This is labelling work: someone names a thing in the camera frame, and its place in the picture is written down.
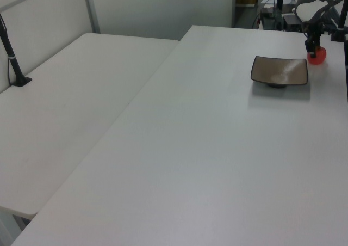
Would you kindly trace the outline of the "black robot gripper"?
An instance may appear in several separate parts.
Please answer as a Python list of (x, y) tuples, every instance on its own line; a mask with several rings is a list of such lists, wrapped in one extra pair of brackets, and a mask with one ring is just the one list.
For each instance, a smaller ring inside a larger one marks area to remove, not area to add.
[(311, 58), (316, 58), (317, 45), (320, 45), (320, 37), (324, 33), (324, 23), (303, 23), (302, 31), (306, 37), (305, 47), (307, 53), (311, 53)]

